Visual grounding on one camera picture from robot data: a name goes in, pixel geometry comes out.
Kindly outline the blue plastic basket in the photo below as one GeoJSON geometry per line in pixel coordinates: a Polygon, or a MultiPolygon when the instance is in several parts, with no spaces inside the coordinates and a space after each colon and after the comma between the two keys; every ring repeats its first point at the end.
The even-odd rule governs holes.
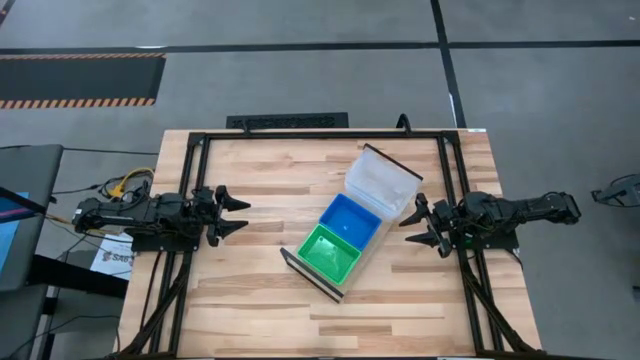
{"type": "Polygon", "coordinates": [[[339,193],[320,216],[319,223],[363,251],[382,220],[350,197],[339,193]]]}

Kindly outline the blue flat panel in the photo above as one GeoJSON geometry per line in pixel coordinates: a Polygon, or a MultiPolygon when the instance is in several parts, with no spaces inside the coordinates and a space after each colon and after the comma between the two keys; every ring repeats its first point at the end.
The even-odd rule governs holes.
{"type": "Polygon", "coordinates": [[[32,210],[0,197],[0,273],[7,261],[19,222],[32,214],[32,210]]]}

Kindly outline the green plastic basket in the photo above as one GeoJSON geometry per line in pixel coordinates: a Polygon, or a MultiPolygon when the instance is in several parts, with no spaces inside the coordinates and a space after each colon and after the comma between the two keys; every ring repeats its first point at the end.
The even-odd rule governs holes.
{"type": "Polygon", "coordinates": [[[335,285],[343,285],[361,258],[361,251],[322,224],[317,224],[297,256],[335,285]]]}

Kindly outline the white printed paper sheet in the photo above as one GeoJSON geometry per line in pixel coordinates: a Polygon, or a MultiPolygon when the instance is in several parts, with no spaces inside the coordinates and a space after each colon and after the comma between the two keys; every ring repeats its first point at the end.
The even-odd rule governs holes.
{"type": "Polygon", "coordinates": [[[132,237],[125,233],[107,235],[99,245],[90,270],[129,280],[135,259],[132,241],[132,237]]]}

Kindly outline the hazard-striped black floor mat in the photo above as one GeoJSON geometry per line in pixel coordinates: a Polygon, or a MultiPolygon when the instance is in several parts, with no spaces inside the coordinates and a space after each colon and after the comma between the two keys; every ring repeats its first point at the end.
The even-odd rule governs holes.
{"type": "Polygon", "coordinates": [[[156,102],[163,53],[0,56],[0,109],[143,107],[156,102]]]}

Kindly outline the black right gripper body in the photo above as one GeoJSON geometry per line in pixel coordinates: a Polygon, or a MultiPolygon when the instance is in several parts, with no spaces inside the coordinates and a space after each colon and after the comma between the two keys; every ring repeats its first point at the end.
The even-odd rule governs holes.
{"type": "Polygon", "coordinates": [[[443,239],[443,232],[467,234],[469,225],[466,218],[464,201],[453,205],[446,200],[437,201],[430,215],[428,233],[436,241],[443,239]]]}

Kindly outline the black floor vent strip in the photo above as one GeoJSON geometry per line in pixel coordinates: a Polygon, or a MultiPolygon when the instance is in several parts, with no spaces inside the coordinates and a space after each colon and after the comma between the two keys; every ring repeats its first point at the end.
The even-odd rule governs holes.
{"type": "Polygon", "coordinates": [[[348,128],[347,112],[234,115],[226,118],[227,129],[348,128]]]}

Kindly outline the black-framed wooden shelf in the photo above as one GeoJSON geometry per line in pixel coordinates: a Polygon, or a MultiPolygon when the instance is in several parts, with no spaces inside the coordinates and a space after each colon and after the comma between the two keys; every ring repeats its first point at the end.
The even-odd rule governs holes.
{"type": "MultiPolygon", "coordinates": [[[[390,154],[388,154],[386,152],[383,152],[383,153],[389,155],[391,158],[395,159],[399,163],[403,164],[404,166],[408,167],[409,169],[411,169],[414,172],[416,172],[417,174],[419,174],[416,170],[414,170],[414,169],[410,168],[408,165],[400,162],[399,158],[397,156],[392,156],[392,155],[390,155],[390,154]]],[[[344,179],[344,189],[339,193],[342,193],[342,194],[350,197],[352,200],[354,200],[345,190],[345,179],[344,179]]],[[[300,276],[302,276],[304,279],[306,279],[308,282],[310,282],[314,287],[316,287],[319,291],[324,293],[324,295],[329,297],[332,301],[334,301],[336,303],[340,303],[345,299],[347,293],[354,286],[354,284],[356,283],[356,281],[359,278],[359,276],[365,271],[368,263],[371,261],[371,259],[375,255],[375,253],[379,250],[379,248],[382,246],[382,244],[383,244],[386,236],[388,235],[391,227],[394,226],[394,224],[396,224],[398,222],[398,219],[400,218],[400,216],[393,222],[385,222],[380,218],[382,220],[382,223],[381,223],[380,227],[378,228],[377,232],[375,233],[374,237],[371,239],[371,241],[369,242],[367,247],[363,251],[361,251],[362,255],[361,255],[360,260],[358,261],[358,263],[356,264],[356,266],[354,267],[353,271],[351,272],[351,274],[346,279],[346,281],[344,282],[343,285],[335,285],[335,284],[333,284],[331,281],[326,279],[324,276],[320,275],[315,270],[313,270],[307,263],[305,263],[302,259],[300,259],[297,256],[297,250],[299,249],[299,247],[302,245],[302,243],[305,241],[305,239],[307,237],[295,249],[287,250],[285,248],[282,248],[280,250],[280,253],[281,253],[283,259],[285,260],[286,264],[292,270],[294,270],[300,276]]]]}

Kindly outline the clear plastic bin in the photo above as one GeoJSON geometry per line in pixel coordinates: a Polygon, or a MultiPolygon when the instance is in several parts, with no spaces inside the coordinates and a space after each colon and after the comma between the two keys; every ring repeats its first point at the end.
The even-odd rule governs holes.
{"type": "Polygon", "coordinates": [[[394,189],[404,208],[422,185],[423,177],[376,147],[365,143],[362,153],[346,172],[369,170],[378,173],[394,189]]]}
{"type": "Polygon", "coordinates": [[[383,221],[396,219],[404,210],[400,203],[401,198],[376,172],[349,172],[345,178],[345,190],[354,200],[383,221]]]}

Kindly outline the grey side cart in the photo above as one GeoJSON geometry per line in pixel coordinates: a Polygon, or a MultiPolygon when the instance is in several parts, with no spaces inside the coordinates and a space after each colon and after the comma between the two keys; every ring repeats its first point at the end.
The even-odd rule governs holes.
{"type": "Polygon", "coordinates": [[[60,145],[0,148],[0,197],[33,211],[31,216],[19,222],[0,273],[0,292],[27,285],[26,277],[51,200],[62,152],[60,145]]]}

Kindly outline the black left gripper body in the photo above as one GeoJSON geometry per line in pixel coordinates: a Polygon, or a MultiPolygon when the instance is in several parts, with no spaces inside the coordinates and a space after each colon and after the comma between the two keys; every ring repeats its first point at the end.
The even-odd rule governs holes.
{"type": "Polygon", "coordinates": [[[208,186],[192,190],[192,198],[188,207],[189,223],[187,229],[192,236],[199,235],[207,228],[206,239],[211,247],[219,245],[219,220],[222,212],[224,187],[217,186],[212,190],[208,186]]]}

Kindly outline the black cart base bar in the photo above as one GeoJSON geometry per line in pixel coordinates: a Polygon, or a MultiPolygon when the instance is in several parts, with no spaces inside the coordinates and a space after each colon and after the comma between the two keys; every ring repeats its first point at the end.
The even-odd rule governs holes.
{"type": "Polygon", "coordinates": [[[59,260],[34,255],[26,277],[27,285],[45,284],[124,299],[128,281],[59,260]]]}

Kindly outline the black aluminium table frame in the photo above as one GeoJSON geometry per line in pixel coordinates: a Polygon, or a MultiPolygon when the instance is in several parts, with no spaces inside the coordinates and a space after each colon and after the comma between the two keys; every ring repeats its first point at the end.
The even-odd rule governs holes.
{"type": "Polygon", "coordinates": [[[243,229],[193,255],[179,356],[464,356],[474,351],[474,332],[493,346],[487,316],[469,319],[457,258],[410,241],[422,225],[390,228],[340,302],[286,264],[282,251],[295,251],[315,227],[365,145],[418,173],[430,201],[464,188],[501,193],[481,131],[460,131],[457,144],[398,130],[282,139],[218,132],[208,160],[196,161],[188,180],[223,184],[249,208],[235,213],[243,229]]]}

